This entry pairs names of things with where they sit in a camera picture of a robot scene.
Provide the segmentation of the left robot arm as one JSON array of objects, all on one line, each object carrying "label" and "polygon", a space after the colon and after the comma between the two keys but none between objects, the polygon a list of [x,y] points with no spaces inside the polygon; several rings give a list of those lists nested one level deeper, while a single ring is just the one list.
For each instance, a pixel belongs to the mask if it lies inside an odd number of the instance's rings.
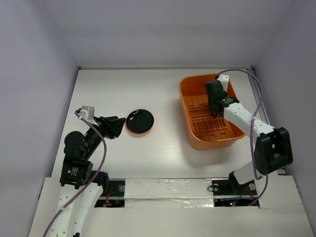
[{"label": "left robot arm", "polygon": [[105,139],[118,138],[125,118],[94,117],[89,130],[69,133],[64,140],[64,160],[60,177],[58,216],[50,227],[52,237],[81,237],[92,209],[101,195],[111,192],[108,174],[93,170],[89,161]]}]

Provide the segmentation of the dark brown plate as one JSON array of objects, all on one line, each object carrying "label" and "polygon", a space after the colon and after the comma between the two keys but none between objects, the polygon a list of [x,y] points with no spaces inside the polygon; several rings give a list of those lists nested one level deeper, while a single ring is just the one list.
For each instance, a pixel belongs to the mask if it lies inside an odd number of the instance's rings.
[{"label": "dark brown plate", "polygon": [[135,133],[142,133],[151,128],[155,119],[151,112],[145,109],[132,111],[126,118],[126,126]]}]

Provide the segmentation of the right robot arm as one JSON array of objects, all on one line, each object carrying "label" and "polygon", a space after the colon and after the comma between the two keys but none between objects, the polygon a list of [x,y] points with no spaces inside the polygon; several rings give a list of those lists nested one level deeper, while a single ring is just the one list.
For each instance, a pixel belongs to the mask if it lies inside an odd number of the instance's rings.
[{"label": "right robot arm", "polygon": [[249,112],[234,96],[228,96],[228,79],[204,84],[210,112],[239,128],[250,139],[251,162],[229,174],[227,180],[212,182],[213,193],[239,195],[255,179],[293,163],[290,135],[283,127],[275,128]]}]

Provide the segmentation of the orange plate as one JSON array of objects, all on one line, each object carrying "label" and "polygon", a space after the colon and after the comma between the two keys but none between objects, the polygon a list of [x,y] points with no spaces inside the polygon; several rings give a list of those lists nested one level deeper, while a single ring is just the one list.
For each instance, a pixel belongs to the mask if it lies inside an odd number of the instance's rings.
[{"label": "orange plate", "polygon": [[132,136],[146,136],[149,133],[151,133],[151,131],[154,129],[154,127],[155,127],[155,125],[153,124],[149,130],[142,132],[142,133],[135,133],[135,132],[131,131],[127,126],[125,128]]}]

